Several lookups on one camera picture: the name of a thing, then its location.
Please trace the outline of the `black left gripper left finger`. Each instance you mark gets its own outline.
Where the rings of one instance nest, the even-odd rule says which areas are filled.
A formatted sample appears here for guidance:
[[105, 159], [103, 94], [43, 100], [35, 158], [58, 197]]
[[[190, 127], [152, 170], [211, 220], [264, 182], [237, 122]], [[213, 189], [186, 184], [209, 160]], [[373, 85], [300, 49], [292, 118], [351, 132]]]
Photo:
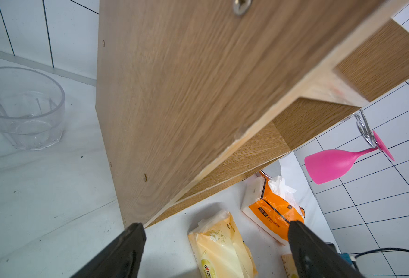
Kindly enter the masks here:
[[136, 278], [146, 239], [143, 224], [131, 224], [73, 277]]

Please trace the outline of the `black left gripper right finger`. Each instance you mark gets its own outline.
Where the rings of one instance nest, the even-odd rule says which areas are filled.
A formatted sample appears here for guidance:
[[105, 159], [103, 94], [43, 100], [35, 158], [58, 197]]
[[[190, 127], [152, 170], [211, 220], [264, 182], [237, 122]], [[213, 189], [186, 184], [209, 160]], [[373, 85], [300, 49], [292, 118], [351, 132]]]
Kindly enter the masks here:
[[363, 277], [302, 222], [290, 222], [288, 242], [300, 278]]

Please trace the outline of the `chrome glass holder stand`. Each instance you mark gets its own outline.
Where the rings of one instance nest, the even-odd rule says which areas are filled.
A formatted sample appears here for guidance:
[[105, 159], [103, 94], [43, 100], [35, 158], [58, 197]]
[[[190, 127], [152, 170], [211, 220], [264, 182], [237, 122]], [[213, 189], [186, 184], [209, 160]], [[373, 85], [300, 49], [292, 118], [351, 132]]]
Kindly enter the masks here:
[[377, 148], [378, 144], [375, 139], [375, 136], [372, 132], [372, 129], [369, 127], [367, 119], [364, 115], [364, 111], [359, 109], [356, 113], [353, 114], [356, 118], [357, 128], [364, 138], [364, 140], [368, 143], [371, 148]]

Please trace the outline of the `yellow tissue pack bottom shelf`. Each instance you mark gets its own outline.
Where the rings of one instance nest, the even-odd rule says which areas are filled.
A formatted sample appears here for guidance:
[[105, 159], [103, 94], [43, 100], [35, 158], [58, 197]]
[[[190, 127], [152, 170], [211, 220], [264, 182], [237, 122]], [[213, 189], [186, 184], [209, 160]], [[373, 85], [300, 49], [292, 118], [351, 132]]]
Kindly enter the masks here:
[[229, 211], [198, 223], [188, 240], [203, 278], [255, 278], [258, 271], [250, 249]]

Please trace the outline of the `clear plastic cup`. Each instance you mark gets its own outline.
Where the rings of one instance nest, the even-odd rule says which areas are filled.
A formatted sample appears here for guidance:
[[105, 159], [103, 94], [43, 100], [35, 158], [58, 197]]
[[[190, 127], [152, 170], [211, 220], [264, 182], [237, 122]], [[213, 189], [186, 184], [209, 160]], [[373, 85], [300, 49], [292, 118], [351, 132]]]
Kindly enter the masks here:
[[63, 135], [66, 94], [50, 76], [0, 67], [0, 133], [16, 148], [42, 150]]

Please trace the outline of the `wooden three-tier shelf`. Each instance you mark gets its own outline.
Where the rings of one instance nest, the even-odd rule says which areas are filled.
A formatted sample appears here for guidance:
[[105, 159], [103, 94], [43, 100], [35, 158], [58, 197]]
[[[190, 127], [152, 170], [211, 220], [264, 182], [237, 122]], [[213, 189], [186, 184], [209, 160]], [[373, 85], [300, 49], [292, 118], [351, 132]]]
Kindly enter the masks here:
[[407, 1], [101, 1], [96, 111], [122, 222], [238, 183], [409, 79]]

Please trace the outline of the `orange tissue pack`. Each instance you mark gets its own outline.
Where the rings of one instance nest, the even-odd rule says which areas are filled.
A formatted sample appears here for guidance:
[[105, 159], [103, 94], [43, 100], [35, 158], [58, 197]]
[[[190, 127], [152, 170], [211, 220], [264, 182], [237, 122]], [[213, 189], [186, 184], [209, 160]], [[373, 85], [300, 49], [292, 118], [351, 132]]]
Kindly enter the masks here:
[[305, 210], [298, 205], [285, 179], [259, 174], [246, 187], [242, 212], [283, 246], [289, 245], [288, 232], [292, 221], [305, 222]]

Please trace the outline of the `cream yellow tissue pack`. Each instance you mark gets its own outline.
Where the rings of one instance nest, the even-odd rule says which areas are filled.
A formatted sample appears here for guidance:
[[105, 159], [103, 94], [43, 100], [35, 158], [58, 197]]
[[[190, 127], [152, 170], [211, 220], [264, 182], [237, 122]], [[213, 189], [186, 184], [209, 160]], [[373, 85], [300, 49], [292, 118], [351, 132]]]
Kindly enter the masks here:
[[283, 261], [287, 278], [299, 278], [292, 254], [284, 254], [281, 256], [281, 259]]

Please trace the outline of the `pink plastic wine glass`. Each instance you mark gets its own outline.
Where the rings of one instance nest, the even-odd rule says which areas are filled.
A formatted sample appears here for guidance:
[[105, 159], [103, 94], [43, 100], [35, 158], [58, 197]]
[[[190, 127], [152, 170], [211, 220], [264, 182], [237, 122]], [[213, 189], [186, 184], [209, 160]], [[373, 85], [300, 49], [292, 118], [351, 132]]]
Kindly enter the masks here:
[[318, 185], [338, 179], [352, 168], [358, 158], [377, 150], [384, 152], [392, 161], [395, 161], [379, 135], [375, 131], [372, 135], [377, 145], [374, 148], [360, 152], [329, 149], [305, 157], [306, 169], [311, 179]]

